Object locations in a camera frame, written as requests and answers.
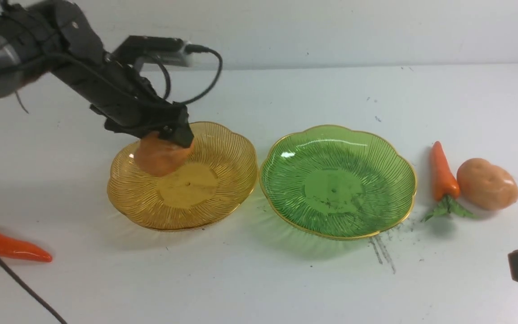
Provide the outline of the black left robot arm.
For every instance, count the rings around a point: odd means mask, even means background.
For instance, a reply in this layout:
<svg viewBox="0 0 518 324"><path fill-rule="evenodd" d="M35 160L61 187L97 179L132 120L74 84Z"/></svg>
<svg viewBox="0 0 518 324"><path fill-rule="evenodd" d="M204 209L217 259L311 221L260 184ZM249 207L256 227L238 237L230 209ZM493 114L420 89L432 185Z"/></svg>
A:
<svg viewBox="0 0 518 324"><path fill-rule="evenodd" d="M50 72L81 97L113 133L152 132L181 147L193 142L184 104L160 98L140 75L138 60L158 37L129 36L114 53L103 46L81 8L68 0L31 6L4 3L0 13L0 98Z"/></svg>

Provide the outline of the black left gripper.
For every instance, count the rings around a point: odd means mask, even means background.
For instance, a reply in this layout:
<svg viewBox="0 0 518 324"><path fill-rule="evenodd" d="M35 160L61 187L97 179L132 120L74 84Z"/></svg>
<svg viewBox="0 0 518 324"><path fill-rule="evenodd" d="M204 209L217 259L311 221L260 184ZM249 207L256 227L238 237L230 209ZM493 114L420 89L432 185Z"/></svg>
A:
<svg viewBox="0 0 518 324"><path fill-rule="evenodd" d="M189 148L193 143L187 107L159 98L146 78L112 58L105 49L68 49L55 53L55 76L106 118L114 133L147 135Z"/></svg>

